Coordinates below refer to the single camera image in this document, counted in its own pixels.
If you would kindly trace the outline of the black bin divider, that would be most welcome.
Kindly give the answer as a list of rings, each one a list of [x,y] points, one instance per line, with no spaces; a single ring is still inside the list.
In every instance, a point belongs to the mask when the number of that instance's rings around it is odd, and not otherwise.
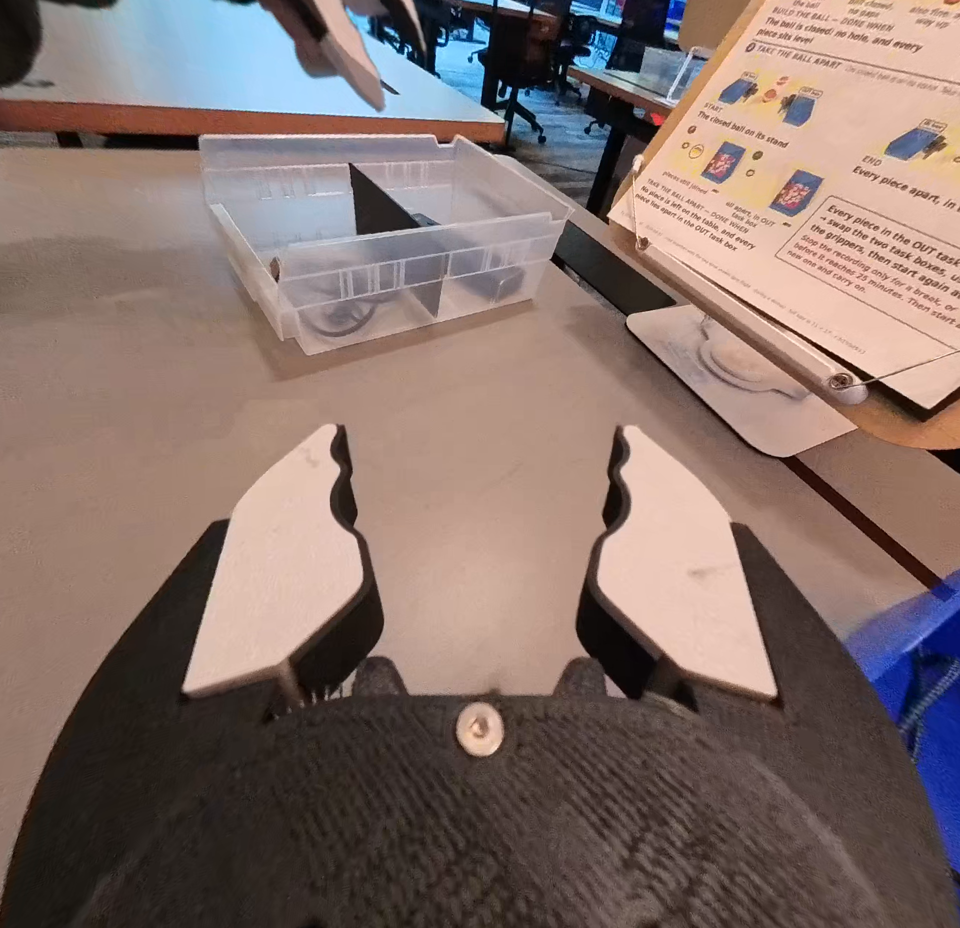
[[[439,237],[421,224],[366,172],[349,163],[355,233],[367,260],[397,267],[395,289],[408,289],[434,321],[438,318],[446,255]]]

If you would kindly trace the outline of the wood edged side table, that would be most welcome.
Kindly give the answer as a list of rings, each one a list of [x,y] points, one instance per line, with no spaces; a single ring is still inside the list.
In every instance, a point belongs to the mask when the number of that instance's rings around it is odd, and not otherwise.
[[[625,147],[643,152],[686,93],[670,106],[664,98],[642,90],[639,71],[575,67],[570,75],[590,90],[584,109],[591,122],[608,130],[585,206],[590,214],[604,218],[622,177],[618,164]]]

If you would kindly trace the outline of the printed instruction sheet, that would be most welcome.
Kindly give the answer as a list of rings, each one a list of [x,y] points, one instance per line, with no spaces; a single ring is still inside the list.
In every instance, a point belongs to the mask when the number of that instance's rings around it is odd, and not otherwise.
[[[958,0],[762,0],[734,32],[608,219],[937,414],[958,399]]]

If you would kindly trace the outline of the white table with wood edge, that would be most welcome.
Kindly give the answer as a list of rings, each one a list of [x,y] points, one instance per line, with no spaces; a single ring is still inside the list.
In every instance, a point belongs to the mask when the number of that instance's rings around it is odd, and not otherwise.
[[[377,111],[341,77],[313,78],[256,4],[118,0],[40,3],[43,42],[2,89],[4,131],[98,134],[428,134],[498,143],[498,115],[369,35],[385,97]]]

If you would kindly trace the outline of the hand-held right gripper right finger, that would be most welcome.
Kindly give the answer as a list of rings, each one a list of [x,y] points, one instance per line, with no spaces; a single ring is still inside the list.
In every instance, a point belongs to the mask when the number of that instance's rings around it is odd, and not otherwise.
[[[604,529],[577,611],[581,645],[629,698],[706,685],[774,702],[778,686],[726,509],[639,427],[618,426],[611,445]]]

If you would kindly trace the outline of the black power adapter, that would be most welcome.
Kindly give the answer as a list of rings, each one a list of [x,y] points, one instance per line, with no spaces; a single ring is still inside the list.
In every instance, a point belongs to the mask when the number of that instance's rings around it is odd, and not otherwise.
[[[525,271],[493,249],[476,247],[450,254],[447,278],[475,298],[500,303],[522,289]]]

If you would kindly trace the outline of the clear acrylic stand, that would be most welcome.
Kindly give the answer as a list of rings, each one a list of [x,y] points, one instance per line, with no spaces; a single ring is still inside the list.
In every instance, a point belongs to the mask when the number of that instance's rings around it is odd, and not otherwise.
[[[645,46],[638,73],[642,90],[676,106],[713,55],[714,49],[704,46],[689,51]]]

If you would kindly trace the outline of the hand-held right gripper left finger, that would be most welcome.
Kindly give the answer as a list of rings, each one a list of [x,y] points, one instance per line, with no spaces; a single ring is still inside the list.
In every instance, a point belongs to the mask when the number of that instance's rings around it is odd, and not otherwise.
[[[236,503],[181,691],[190,699],[268,682],[293,703],[345,682],[377,645],[384,614],[355,526],[345,426],[327,424]]]

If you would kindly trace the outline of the grey desk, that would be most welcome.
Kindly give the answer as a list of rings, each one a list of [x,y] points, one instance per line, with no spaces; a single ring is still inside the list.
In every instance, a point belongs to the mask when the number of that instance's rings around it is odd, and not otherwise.
[[[2,874],[101,661],[210,523],[345,426],[379,650],[439,694],[549,688],[616,426],[846,636],[958,569],[958,478],[854,432],[746,446],[548,262],[534,301],[307,357],[238,287],[185,151],[2,150]]]

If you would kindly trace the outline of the clear plastic bin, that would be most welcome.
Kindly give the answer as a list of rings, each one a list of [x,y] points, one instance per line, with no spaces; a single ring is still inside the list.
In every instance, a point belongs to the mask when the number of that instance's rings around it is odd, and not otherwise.
[[[282,341],[309,356],[491,312],[534,298],[572,205],[513,159],[427,134],[207,135],[204,199],[234,274]],[[397,266],[368,260],[355,233],[350,163],[438,236],[438,317]],[[500,303],[448,278],[450,254],[483,248],[522,266]]]

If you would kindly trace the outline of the instruction sheet on wooden stand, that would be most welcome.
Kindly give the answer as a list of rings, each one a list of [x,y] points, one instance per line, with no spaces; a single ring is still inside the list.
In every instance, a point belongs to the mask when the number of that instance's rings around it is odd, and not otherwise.
[[[728,36],[762,0],[752,0],[689,88],[709,70]],[[638,155],[629,184],[653,154]],[[627,330],[751,447],[778,458],[798,455],[856,428],[885,442],[934,450],[958,447],[958,399],[930,417],[630,233],[637,260],[658,287],[678,297],[660,311],[628,315]]]

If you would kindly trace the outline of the blue plastic bin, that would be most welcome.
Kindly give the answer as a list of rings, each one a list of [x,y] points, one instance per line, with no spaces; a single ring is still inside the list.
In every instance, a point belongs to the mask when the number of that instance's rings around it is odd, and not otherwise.
[[[846,639],[917,769],[959,875],[959,572]]]

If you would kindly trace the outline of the black office chair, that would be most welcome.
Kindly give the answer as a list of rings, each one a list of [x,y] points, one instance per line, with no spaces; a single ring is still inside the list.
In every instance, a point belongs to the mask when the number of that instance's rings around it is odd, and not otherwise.
[[[625,0],[606,70],[639,72],[647,49],[666,48],[672,0]]]
[[[546,131],[536,115],[521,104],[520,94],[541,85],[549,74],[549,44],[535,36],[529,16],[494,13],[488,28],[487,44],[476,53],[484,70],[481,105],[503,115],[505,149],[510,148],[516,118],[525,121],[534,131],[536,142],[544,145]]]

